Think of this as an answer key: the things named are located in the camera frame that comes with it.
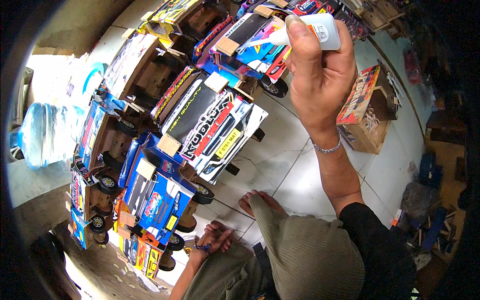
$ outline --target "hand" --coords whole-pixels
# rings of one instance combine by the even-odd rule
[[[240,200],[239,200],[239,205],[240,207],[249,215],[251,215],[252,217],[255,218],[255,216],[253,215],[253,210],[252,208],[250,207],[250,203],[249,203],[249,198],[252,194],[259,194],[263,200],[265,201],[265,203],[268,205],[268,207],[270,207],[271,209],[273,210],[276,210],[278,211],[281,215],[284,215],[285,217],[288,217],[288,214],[285,212],[285,210],[283,209],[283,207],[280,205],[280,203],[278,203],[277,200],[275,200],[272,196],[270,196],[269,194],[265,193],[264,191],[257,191],[257,190],[252,190],[252,192],[248,192],[246,193]]]
[[[210,247],[206,251],[207,254],[213,254],[219,249],[225,252],[230,248],[231,241],[229,237],[233,229],[227,228],[218,221],[212,221],[210,224],[207,224],[204,232],[204,235],[197,241],[197,246],[210,244]]]
[[[293,75],[290,98],[312,138],[323,132],[336,137],[336,117],[358,74],[350,33],[342,21],[335,23],[340,49],[322,53],[318,39],[298,16],[285,19],[292,46],[286,61]]]

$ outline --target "hubcap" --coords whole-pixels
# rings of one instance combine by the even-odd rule
[[[95,226],[95,227],[102,227],[103,220],[99,217],[95,217],[95,218],[93,218],[92,223],[93,223],[93,226]]]
[[[109,188],[113,188],[115,186],[115,182],[112,179],[106,177],[102,179],[102,183]]]
[[[124,119],[121,119],[120,122],[122,122],[123,124],[125,124],[127,127],[130,127],[130,128],[135,127],[132,123],[125,121]]]
[[[172,236],[168,239],[168,241],[171,242],[172,244],[178,244],[178,243],[180,243],[180,239],[179,239],[177,236],[173,235],[173,234],[172,234]]]
[[[199,184],[196,184],[194,183],[195,186],[197,187],[197,191],[200,193],[200,194],[204,194],[204,195],[208,195],[208,190],[206,188],[204,188],[203,186],[199,185]]]
[[[275,86],[275,84],[270,84],[270,85],[266,85],[264,83],[262,83],[262,84],[267,89],[267,91],[269,91],[270,93],[278,94],[278,88]]]

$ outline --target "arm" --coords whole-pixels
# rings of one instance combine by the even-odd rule
[[[353,44],[347,27],[336,20],[341,47],[322,53],[318,39],[296,16],[286,19],[292,51],[287,67],[293,74],[291,100],[314,144],[322,149],[338,143],[336,116],[357,78]],[[342,145],[323,154],[317,150],[323,189],[337,217],[350,203],[363,203],[358,175]]]

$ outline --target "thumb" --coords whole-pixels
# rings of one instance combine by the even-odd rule
[[[297,15],[286,17],[288,39],[295,53],[295,75],[311,78],[322,72],[322,49],[315,34]]]

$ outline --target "foot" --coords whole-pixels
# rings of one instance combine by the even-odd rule
[[[255,218],[253,215],[252,207],[250,206],[249,203],[249,198],[252,194],[257,194],[260,195],[265,203],[270,207],[271,209],[279,212],[281,215],[288,216],[288,214],[285,212],[283,207],[278,203],[277,200],[275,200],[272,196],[269,194],[265,193],[264,191],[257,191],[257,190],[252,190],[252,192],[246,193],[240,200],[239,200],[239,205],[240,207],[249,215]]]

